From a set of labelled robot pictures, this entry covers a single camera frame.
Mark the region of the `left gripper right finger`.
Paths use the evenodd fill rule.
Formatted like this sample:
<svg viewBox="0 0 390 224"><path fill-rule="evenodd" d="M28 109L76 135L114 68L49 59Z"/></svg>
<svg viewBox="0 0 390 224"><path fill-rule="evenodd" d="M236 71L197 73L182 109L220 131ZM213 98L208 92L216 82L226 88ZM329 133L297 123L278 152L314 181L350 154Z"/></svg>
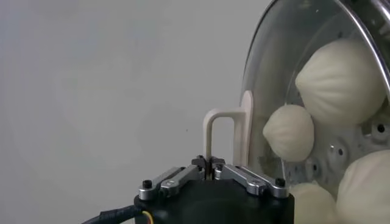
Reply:
<svg viewBox="0 0 390 224"><path fill-rule="evenodd" d="M226 164L223 159L214 156L210 158L210 166L214 179L234 180L251 195L261 196L267 192L275 198L289 197L288 187L282 178L256 174L247 167Z"/></svg>

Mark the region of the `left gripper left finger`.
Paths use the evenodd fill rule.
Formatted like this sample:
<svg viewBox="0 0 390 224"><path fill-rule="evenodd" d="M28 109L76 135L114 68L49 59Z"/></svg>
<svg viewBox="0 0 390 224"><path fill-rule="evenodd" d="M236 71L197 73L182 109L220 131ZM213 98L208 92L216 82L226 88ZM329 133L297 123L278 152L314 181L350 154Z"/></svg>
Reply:
<svg viewBox="0 0 390 224"><path fill-rule="evenodd" d="M157 198L159 193L165 197L177 195L189 181L206 180L210 173L210 162L202 155L191 160L187 167L172 167L154 179L143 180L138 188L138 198L150 201Z"/></svg>

